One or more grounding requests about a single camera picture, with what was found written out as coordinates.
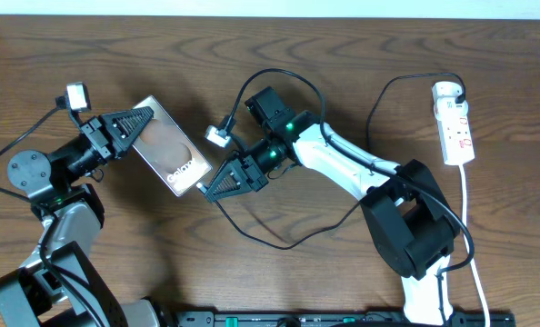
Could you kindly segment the bronze Galaxy smartphone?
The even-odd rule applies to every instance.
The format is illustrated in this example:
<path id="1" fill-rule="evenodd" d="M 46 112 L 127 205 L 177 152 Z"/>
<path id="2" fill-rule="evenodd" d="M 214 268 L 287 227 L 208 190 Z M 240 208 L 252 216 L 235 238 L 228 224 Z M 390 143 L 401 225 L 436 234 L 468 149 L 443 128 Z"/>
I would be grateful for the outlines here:
<path id="1" fill-rule="evenodd" d="M 150 107 L 154 116 L 133 147 L 175 196 L 183 196 L 212 165 L 154 96 L 147 96 L 135 109 L 142 107 Z"/>

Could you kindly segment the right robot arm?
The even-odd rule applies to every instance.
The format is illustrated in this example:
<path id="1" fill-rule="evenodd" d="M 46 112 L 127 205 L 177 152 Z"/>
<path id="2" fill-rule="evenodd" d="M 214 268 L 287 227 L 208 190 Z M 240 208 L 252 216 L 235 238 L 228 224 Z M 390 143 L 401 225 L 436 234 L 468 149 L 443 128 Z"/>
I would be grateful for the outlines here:
<path id="1" fill-rule="evenodd" d="M 210 203 L 257 192 L 285 159 L 319 172 L 350 193 L 362 209 L 375 248 L 402 278 L 409 322 L 442 325 L 454 311 L 445 274 L 454 239 L 462 231 L 429 169 L 380 159 L 338 135 L 322 118 L 296 114 L 272 87 L 245 103 L 265 136 L 229 155 L 210 184 Z"/>

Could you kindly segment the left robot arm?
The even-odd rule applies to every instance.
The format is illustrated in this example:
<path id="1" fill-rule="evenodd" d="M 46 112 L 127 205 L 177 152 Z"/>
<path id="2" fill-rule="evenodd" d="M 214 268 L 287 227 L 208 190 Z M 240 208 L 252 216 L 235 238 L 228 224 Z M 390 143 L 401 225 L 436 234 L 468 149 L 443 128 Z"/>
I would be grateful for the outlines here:
<path id="1" fill-rule="evenodd" d="M 69 115 L 75 139 L 48 154 L 24 150 L 7 166 L 44 231 L 20 267 L 0 278 L 0 314 L 8 326 L 172 326 L 168 310 L 149 297 L 120 303 L 91 264 L 105 209 L 93 185 L 77 183 L 125 156 L 154 112 L 146 106 L 86 122 L 76 109 Z"/>

